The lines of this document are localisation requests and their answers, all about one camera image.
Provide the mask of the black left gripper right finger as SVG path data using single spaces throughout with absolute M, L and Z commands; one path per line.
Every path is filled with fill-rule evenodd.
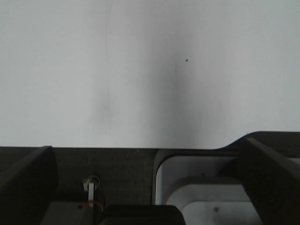
M 241 143 L 238 177 L 265 225 L 300 223 L 300 166 L 254 138 Z

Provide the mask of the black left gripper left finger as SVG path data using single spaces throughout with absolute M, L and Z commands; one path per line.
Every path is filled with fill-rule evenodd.
M 55 153 L 40 147 L 0 174 L 0 223 L 39 225 L 59 182 Z

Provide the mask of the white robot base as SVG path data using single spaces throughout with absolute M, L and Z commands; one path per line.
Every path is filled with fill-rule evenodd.
M 188 225 L 263 225 L 238 177 L 241 152 L 159 150 L 153 203 L 175 206 Z

